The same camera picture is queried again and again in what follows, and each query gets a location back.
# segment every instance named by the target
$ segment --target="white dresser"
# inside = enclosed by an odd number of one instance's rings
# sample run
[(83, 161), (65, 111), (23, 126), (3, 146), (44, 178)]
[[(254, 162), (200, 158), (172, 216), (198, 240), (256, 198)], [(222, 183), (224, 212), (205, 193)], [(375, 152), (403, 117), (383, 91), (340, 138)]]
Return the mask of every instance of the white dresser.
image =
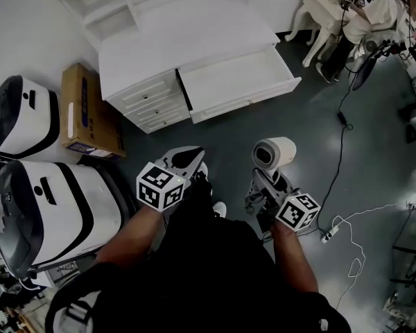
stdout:
[(291, 92), (301, 80), (246, 0), (62, 2), (98, 50), (103, 100), (146, 133)]

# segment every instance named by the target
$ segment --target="concrete floor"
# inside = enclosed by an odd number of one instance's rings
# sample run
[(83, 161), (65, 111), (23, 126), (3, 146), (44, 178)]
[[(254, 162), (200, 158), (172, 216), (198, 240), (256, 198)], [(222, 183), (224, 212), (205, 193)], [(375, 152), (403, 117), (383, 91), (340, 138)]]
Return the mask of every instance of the concrete floor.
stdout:
[[(308, 47), (302, 40), (282, 42), (277, 49), (293, 75), (302, 77), (290, 94), (196, 125), (189, 119), (151, 135), (125, 119), (128, 157), (117, 164), (132, 188), (136, 175), (148, 161), (173, 147), (202, 146), (207, 151), (205, 162), (214, 198), (227, 204), (228, 218), (249, 222), (260, 235), (257, 221), (243, 209), (253, 169), (251, 150), (262, 138), (286, 136), (296, 143), (297, 155), (284, 173), (294, 186), (322, 203), (338, 162), (341, 126), (336, 110), (347, 91), (347, 77), (328, 85), (313, 65), (303, 68)], [(356, 286), (339, 307), (353, 332), (386, 331), (388, 315), (381, 308), (392, 291), (388, 281), (391, 247), (406, 219), (406, 201), (416, 203), (416, 142), (406, 143), (405, 126), (397, 116), (397, 110), (412, 101), (408, 75), (399, 58), (390, 57), (378, 63), (366, 84), (352, 93), (343, 106), (354, 129), (345, 133), (340, 175), (321, 214), (321, 227), (329, 227), (337, 214), (347, 216), (387, 203), (401, 204), (352, 220), (354, 241), (364, 247), (367, 256)], [(352, 282), (347, 272), (360, 250), (349, 242), (349, 229), (345, 226), (327, 244), (320, 243), (319, 232), (302, 237), (301, 242), (321, 293), (335, 307)], [(273, 255), (272, 244), (266, 246)]]

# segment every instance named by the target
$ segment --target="white cable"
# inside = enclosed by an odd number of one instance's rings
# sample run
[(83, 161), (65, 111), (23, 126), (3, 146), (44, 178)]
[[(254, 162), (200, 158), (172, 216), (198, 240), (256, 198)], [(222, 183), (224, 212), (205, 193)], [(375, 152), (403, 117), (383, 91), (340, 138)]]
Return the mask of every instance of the white cable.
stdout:
[[(386, 207), (389, 207), (389, 206), (400, 206), (400, 204), (399, 203), (389, 203), (389, 204), (384, 205), (384, 206), (381, 206), (381, 207), (375, 207), (375, 208), (372, 208), (372, 209), (369, 209), (369, 210), (363, 210), (361, 212), (354, 212), (354, 213), (350, 214), (348, 217), (345, 217), (345, 220), (348, 220), (348, 219), (352, 218), (353, 216), (355, 216), (357, 214), (364, 214), (366, 212), (371, 212), (371, 211), (376, 211), (376, 210), (382, 210), (383, 208), (386, 208)], [(342, 221), (339, 222), (336, 225), (336, 227), (339, 227), (339, 225), (344, 221), (344, 219), (341, 216), (334, 217), (333, 221), (331, 222), (331, 227), (332, 228), (334, 228), (334, 220), (336, 220), (338, 217), (341, 218)]]
[(21, 279), (19, 279), (19, 283), (20, 283), (20, 285), (22, 285), (26, 290), (29, 290), (29, 291), (35, 291), (35, 290), (40, 290), (41, 289), (41, 287), (40, 286), (37, 286), (37, 287), (33, 287), (32, 289), (30, 289), (29, 287), (27, 287), (23, 282), (22, 282), (22, 280)]
[[(344, 293), (339, 298), (339, 302), (338, 302), (338, 305), (336, 307), (336, 310), (339, 309), (340, 301), (343, 299), (343, 297), (356, 284), (357, 278), (362, 273), (362, 269), (363, 269), (363, 266), (365, 264), (365, 260), (367, 259), (366, 256), (365, 256), (365, 254), (364, 254), (364, 252), (363, 252), (362, 246), (360, 246), (359, 244), (357, 244), (356, 242), (353, 241), (353, 227), (352, 227), (352, 224), (350, 222), (348, 222), (347, 219), (343, 219), (341, 216), (334, 217), (333, 222), (337, 218), (339, 218), (341, 220), (341, 222), (339, 222), (338, 225), (340, 225), (342, 222), (345, 222), (345, 223), (347, 223), (349, 225), (349, 240), (351, 241), (352, 244), (354, 244), (355, 246), (357, 246), (357, 247), (359, 247), (361, 249), (361, 254), (363, 256), (363, 261), (361, 262), (361, 260), (359, 258), (354, 258), (353, 259), (352, 265), (350, 265), (347, 275), (348, 275), (349, 278), (354, 278), (354, 281), (353, 281), (353, 283), (350, 286), (348, 286), (348, 288), (344, 291)], [(352, 268), (353, 268), (354, 263), (356, 263), (356, 262), (359, 263), (359, 266), (360, 267), (359, 267), (359, 270), (357, 271), (357, 273), (355, 273), (355, 274), (352, 275)]]

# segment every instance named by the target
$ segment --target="seated person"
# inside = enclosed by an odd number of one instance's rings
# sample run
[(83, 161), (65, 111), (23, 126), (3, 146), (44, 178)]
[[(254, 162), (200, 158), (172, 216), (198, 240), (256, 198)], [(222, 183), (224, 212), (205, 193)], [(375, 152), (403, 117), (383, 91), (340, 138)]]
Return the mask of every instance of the seated person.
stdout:
[(362, 38), (372, 31), (388, 30), (395, 25), (404, 12), (405, 0), (373, 0), (364, 8), (358, 8), (353, 3), (349, 8), (357, 15), (343, 28), (343, 35), (328, 61), (316, 64), (316, 69), (328, 83), (332, 79), (339, 80), (349, 53)]
[(152, 255), (163, 216), (148, 206), (136, 213), (98, 252), (95, 265), (58, 291), (46, 332), (246, 326), (314, 333), (327, 325), (330, 333), (350, 333), (347, 321), (318, 293), (296, 234), (275, 221), (274, 263), (246, 222), (226, 219), (225, 204), (212, 205), (206, 175), (203, 170), (196, 175), (190, 198), (171, 215)]

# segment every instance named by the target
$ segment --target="black and white robot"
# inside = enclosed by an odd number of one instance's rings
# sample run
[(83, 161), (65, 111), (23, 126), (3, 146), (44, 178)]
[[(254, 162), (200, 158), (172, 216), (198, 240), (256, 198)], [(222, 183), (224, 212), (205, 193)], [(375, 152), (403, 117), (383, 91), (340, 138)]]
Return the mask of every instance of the black and white robot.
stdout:
[(0, 162), (66, 162), (81, 154), (60, 144), (58, 95), (22, 76), (10, 76), (0, 86)]
[(0, 170), (0, 253), (17, 279), (106, 244), (136, 212), (110, 162), (13, 160)]
[(276, 219), (294, 231), (310, 226), (320, 206), (308, 194), (294, 188), (281, 168), (292, 162), (296, 155), (296, 145), (286, 137), (267, 138), (257, 142), (252, 152), (256, 168), (245, 208), (254, 213), (254, 206), (260, 206), (257, 220), (262, 232), (270, 229)]
[(191, 186), (204, 156), (203, 148), (184, 146), (169, 150), (154, 164), (148, 163), (137, 176), (137, 200), (157, 211), (172, 212)]

